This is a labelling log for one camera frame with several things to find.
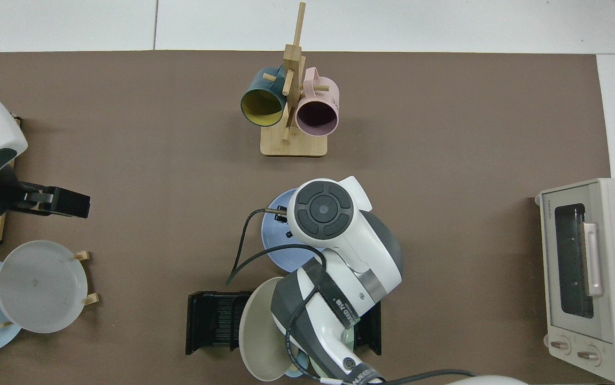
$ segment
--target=brown table mat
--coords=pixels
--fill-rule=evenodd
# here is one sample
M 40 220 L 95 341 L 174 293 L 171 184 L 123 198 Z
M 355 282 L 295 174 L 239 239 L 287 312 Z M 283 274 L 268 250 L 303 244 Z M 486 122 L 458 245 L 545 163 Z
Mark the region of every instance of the brown table mat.
M 19 178 L 92 197 L 87 220 L 10 214 L 0 260 L 34 239 L 88 249 L 102 298 L 68 328 L 0 349 L 0 383 L 253 383 L 238 351 L 184 355 L 187 295 L 283 275 L 259 260 L 224 286 L 247 214 L 349 175 L 405 253 L 403 283 L 383 300 L 383 356 L 363 360 L 389 379 L 453 367 L 600 381 L 542 344 L 532 200 L 610 175 L 595 56 L 306 56 L 341 90 L 324 158 L 264 157 L 240 112 L 278 52 L 0 53 L 0 100 L 29 141 Z M 245 255 L 259 249 L 256 219 Z

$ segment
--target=oven window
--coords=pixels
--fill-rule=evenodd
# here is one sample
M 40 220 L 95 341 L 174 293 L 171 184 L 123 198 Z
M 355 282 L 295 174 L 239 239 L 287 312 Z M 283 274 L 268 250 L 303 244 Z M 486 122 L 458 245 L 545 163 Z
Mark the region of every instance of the oven window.
M 585 221 L 585 206 L 566 205 L 554 209 L 557 232 L 557 255 L 559 259 L 559 294 L 562 310 L 579 317 L 595 315 L 593 298 L 585 292 L 583 246 L 581 244 L 582 222 Z

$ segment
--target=oven knob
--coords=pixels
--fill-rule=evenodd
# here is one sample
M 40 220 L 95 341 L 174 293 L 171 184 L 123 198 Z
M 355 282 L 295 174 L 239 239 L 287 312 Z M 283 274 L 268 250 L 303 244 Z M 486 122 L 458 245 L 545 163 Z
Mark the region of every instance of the oven knob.
M 571 354 L 571 343 L 565 336 L 557 336 L 556 341 L 549 341 L 549 346 L 554 349 L 559 349 L 566 355 Z
M 551 346 L 552 348 L 557 348 L 559 350 L 569 349 L 569 344 L 565 343 L 564 341 L 552 341 L 551 343 L 549 343 L 549 346 Z
M 595 346 L 592 346 L 591 344 L 588 345 L 588 348 L 586 351 L 579 351 L 578 357 L 584 360 L 588 360 L 589 363 L 595 366 L 599 366 L 602 364 L 602 358 L 600 356 L 600 351 L 598 351 L 597 348 Z
M 600 358 L 597 353 L 592 353 L 591 351 L 579 351 L 578 357 L 590 361 L 597 361 Z

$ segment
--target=mug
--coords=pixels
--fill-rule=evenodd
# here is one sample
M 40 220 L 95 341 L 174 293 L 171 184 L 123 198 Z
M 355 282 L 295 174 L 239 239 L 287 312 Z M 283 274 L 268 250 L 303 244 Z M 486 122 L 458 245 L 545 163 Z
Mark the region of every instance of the mug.
M 305 134 L 312 136 L 326 136 L 338 127 L 338 102 L 340 92 L 334 81 L 319 76 L 317 68 L 305 70 L 305 80 L 302 81 L 305 97 L 298 102 L 295 108 L 295 124 Z
M 285 81 L 283 65 L 261 69 L 241 98 L 241 111 L 246 119 L 261 127 L 277 124 L 286 106 L 286 97 L 281 93 Z

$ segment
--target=toaster oven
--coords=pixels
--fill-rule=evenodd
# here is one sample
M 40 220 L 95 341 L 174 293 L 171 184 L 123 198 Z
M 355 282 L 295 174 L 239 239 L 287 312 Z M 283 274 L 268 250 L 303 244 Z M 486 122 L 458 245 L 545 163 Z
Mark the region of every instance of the toaster oven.
M 549 353 L 615 382 L 615 179 L 542 191 Z

